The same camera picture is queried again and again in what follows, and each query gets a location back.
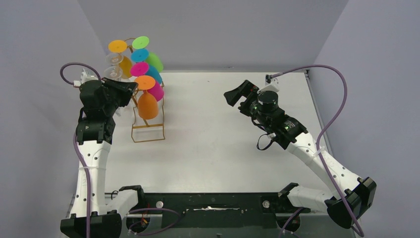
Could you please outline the orange plastic wine glass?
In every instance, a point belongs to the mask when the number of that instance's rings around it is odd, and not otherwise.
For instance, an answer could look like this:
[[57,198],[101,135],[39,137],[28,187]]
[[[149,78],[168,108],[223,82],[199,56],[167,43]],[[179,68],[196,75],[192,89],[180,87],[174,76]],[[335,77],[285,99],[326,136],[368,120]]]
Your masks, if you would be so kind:
[[135,82],[138,84],[138,90],[143,92],[137,102],[139,116],[145,120],[154,119],[159,114],[158,102],[148,90],[155,86],[155,79],[142,75],[138,76]]

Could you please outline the magenta plastic wine glass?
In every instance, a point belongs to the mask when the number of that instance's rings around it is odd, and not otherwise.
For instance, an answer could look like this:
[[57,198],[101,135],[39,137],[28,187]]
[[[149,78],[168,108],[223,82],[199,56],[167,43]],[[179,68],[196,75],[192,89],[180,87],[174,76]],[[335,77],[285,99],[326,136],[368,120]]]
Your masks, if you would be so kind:
[[138,62],[131,67],[130,73],[135,77],[134,82],[137,83],[138,90],[147,91],[158,102],[164,98],[163,80],[154,66],[146,62]]

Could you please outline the blue plastic wine glass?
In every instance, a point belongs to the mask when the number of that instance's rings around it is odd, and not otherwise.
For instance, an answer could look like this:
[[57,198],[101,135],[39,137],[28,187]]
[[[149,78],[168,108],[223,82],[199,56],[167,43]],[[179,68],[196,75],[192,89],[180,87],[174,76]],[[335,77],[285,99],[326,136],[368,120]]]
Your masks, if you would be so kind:
[[130,69],[130,73],[132,74],[132,76],[136,77],[142,75],[151,76],[156,80],[158,84],[162,85],[163,83],[163,79],[160,75],[160,72],[158,72],[155,67],[149,65],[146,62],[134,62]]

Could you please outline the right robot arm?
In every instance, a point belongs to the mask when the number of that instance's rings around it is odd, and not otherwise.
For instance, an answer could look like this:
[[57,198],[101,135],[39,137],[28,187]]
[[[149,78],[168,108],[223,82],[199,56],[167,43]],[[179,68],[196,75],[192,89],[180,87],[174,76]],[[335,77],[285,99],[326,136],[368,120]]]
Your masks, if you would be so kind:
[[223,95],[230,106],[245,97],[238,108],[240,113],[250,117],[253,125],[262,129],[271,143],[279,144],[300,159],[328,187],[327,191],[322,191],[290,183],[280,191],[279,197],[294,207],[326,213],[342,228],[354,227],[354,221],[371,207],[376,183],[369,177],[361,178],[351,172],[317,146],[309,131],[279,107],[277,92],[273,84],[261,90],[245,80]]

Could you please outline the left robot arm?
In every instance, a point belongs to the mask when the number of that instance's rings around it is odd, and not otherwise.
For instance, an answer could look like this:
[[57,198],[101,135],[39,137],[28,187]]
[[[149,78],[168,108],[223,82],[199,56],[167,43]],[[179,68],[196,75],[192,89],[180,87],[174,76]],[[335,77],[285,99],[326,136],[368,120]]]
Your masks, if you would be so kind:
[[60,230],[69,238],[118,238],[123,218],[142,201],[144,192],[139,185],[122,187],[106,203],[106,164],[115,129],[113,116],[129,104],[138,84],[97,79],[75,86],[83,104],[73,138],[79,171],[75,199]]

